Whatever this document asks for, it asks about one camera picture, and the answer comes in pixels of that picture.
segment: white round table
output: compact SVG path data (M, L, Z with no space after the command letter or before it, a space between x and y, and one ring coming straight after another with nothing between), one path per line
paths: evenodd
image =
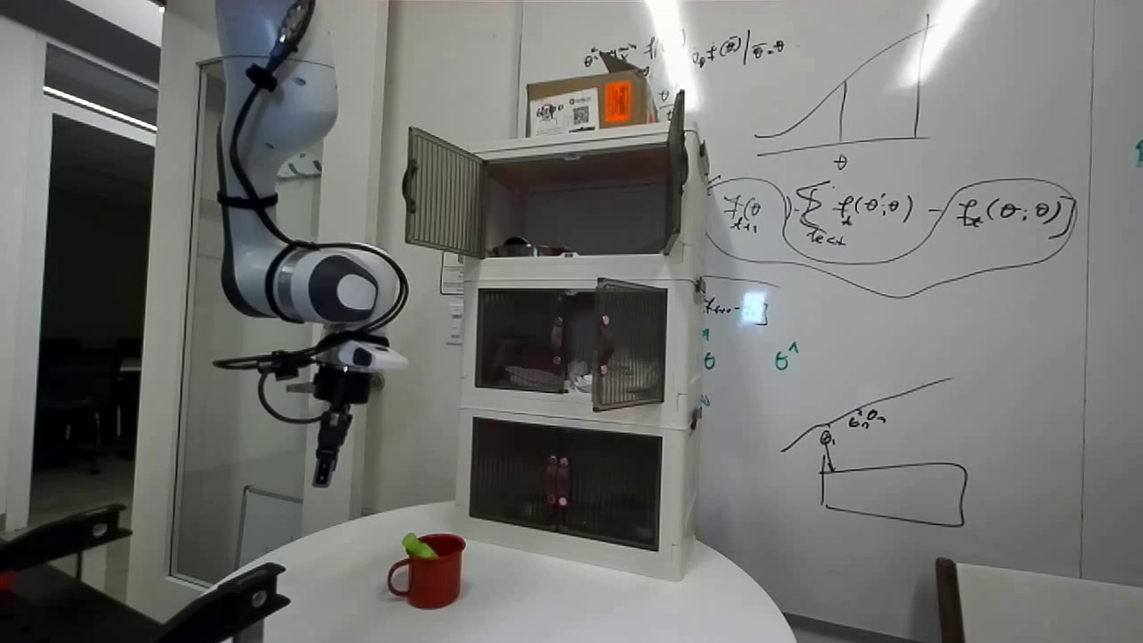
M279 589L288 596L263 621L263 638L794 643L775 599L705 543L686 578L665 582L468 540L462 599L419 609L386 589L404 533L456 533L454 502L371 514L260 556L285 567Z

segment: mug handle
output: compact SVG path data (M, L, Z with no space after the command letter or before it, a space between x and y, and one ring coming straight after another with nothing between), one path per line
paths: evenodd
M390 587L390 594L406 596L406 589L400 589L400 587L394 582L398 567L406 567L406 562L400 562L400 564L390 567L386 587Z

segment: red mug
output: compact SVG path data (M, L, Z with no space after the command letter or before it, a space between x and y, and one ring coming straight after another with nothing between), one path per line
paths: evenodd
M423 536L437 556L404 556L390 567L390 594L406 596L410 606L446 606L462 596L462 555L463 540L450 533Z

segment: handwritten equation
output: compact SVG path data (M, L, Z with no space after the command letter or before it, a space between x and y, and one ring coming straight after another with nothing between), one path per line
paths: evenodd
M848 174L794 186L744 174L715 180L715 205L723 225L706 239L719 252L744 265L805 265L897 300L1043 265L1079 225L1079 199L1049 180L987 180L934 199L911 186Z
M758 39L755 28L744 28L744 31L719 34L706 47L692 47L689 61L698 68L711 68L723 61L762 65L769 57L781 57L787 51L791 51L791 39ZM650 61L656 61L656 57L662 57L662 41L653 34L647 34L647 39L628 39L628 41L615 41L615 47L590 47L583 55L583 68L608 65L608 61L650 68Z
M711 68L719 61L758 65L765 57L781 57L787 39L755 39L755 28L734 31L705 51L692 51L698 68Z

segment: handwritten graph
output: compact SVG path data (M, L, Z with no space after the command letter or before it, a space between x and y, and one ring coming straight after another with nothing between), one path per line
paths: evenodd
M965 527L968 468L958 461L878 461L878 464L839 464L839 432L862 436L878 432L894 417L894 405L903 405L950 377L934 377L911 389L897 389L843 414L796 432L781 455L818 436L818 502L835 514L865 514L883 521L909 521L929 527Z
M924 31L929 28L874 51L794 125L758 131L758 156L923 138L924 83L900 90L894 71L923 57Z

